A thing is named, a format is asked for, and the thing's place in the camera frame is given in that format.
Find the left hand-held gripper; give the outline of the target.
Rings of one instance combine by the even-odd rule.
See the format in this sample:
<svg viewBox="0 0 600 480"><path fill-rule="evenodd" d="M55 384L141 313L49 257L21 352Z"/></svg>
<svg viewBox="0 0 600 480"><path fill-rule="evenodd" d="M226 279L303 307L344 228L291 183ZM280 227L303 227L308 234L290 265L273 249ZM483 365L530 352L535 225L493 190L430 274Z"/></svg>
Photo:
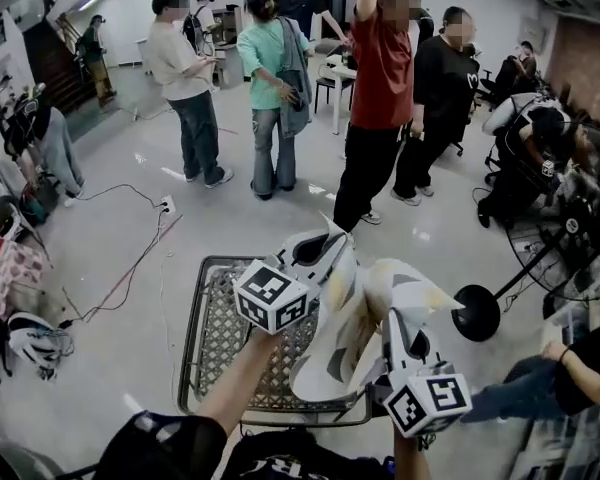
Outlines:
<svg viewBox="0 0 600 480"><path fill-rule="evenodd" d="M329 277L347 241L345 233L312 230L288 238L278 254L254 259L233 282L240 317L276 335L308 317L319 285Z"/></svg>

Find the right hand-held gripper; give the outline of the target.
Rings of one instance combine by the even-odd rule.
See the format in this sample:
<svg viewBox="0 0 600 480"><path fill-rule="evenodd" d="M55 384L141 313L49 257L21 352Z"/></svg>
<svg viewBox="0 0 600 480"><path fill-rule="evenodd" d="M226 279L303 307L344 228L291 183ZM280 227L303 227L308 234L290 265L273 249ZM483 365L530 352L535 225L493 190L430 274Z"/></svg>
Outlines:
<svg viewBox="0 0 600 480"><path fill-rule="evenodd" d="M405 438L441 432L473 408L465 377L451 362L442 361L432 329L423 326L418 337L423 344L421 368L413 367L409 355L413 330L391 307L384 321L387 365L377 361L370 373L371 417L389 417Z"/></svg>

